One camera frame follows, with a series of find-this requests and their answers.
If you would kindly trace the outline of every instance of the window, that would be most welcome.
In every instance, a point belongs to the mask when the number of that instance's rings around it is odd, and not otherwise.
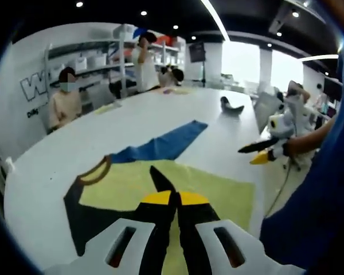
[[[303,84],[302,62],[285,53],[273,50],[271,85],[285,92],[291,80]]]
[[[224,41],[222,45],[223,74],[231,74],[238,82],[260,81],[260,49],[257,45]]]

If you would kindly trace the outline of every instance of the black ceiling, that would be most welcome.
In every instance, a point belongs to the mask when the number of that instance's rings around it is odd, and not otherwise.
[[[14,42],[49,27],[76,22],[130,23],[161,33],[186,38],[191,42],[192,32],[218,30],[213,18],[200,0],[130,1],[83,0],[84,6],[76,8],[75,0],[55,0],[26,9],[26,20],[17,30]],[[310,55],[334,54],[336,44],[327,26],[320,20],[284,0],[210,0],[221,17],[226,30],[259,34],[286,42]],[[286,5],[296,9],[299,18],[287,16],[280,28],[282,37],[269,32],[278,11]],[[140,15],[146,10],[148,15]],[[211,36],[198,37],[209,41]],[[334,71],[336,62],[325,61]]]

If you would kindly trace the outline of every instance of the cable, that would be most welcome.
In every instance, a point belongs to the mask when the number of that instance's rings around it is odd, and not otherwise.
[[[276,195],[276,197],[275,197],[275,199],[274,199],[273,203],[271,204],[271,206],[270,206],[269,210],[266,212],[266,214],[265,214],[265,218],[266,218],[267,216],[269,216],[269,213],[271,212],[271,210],[273,210],[273,208],[274,208],[274,205],[276,204],[277,200],[278,200],[278,199],[279,199],[279,197],[280,197],[280,194],[282,193],[282,191],[283,191],[284,187],[285,187],[285,186],[286,186],[286,184],[287,184],[288,177],[289,177],[289,173],[290,173],[290,171],[291,171],[291,168],[292,168],[292,161],[291,161],[291,159],[289,159],[289,160],[290,160],[290,161],[289,161],[289,165],[288,165],[288,171],[287,171],[286,179],[284,180],[284,183],[283,183],[283,185],[281,186],[281,188],[280,188],[279,192],[277,193],[277,195]]]

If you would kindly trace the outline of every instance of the ceiling light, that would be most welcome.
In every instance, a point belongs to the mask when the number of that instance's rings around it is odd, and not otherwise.
[[[339,55],[337,54],[324,54],[322,56],[309,56],[309,57],[303,57],[298,59],[299,61],[305,62],[305,61],[311,61],[311,60],[321,60],[321,59],[338,59]]]
[[[206,9],[210,13],[210,15],[213,17],[213,19],[216,22],[220,32],[222,33],[222,36],[224,37],[224,40],[225,41],[230,41],[228,33],[225,30],[224,25],[222,23],[222,20],[220,20],[220,17],[217,14],[217,12],[214,9],[214,7],[212,6],[212,4],[209,2],[209,0],[200,0],[200,1],[204,4],[204,6],[206,7]]]

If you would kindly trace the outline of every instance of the face mask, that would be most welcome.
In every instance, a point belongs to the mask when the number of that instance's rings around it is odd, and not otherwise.
[[[63,82],[60,83],[60,89],[64,92],[72,92],[76,90],[76,83],[75,82]]]

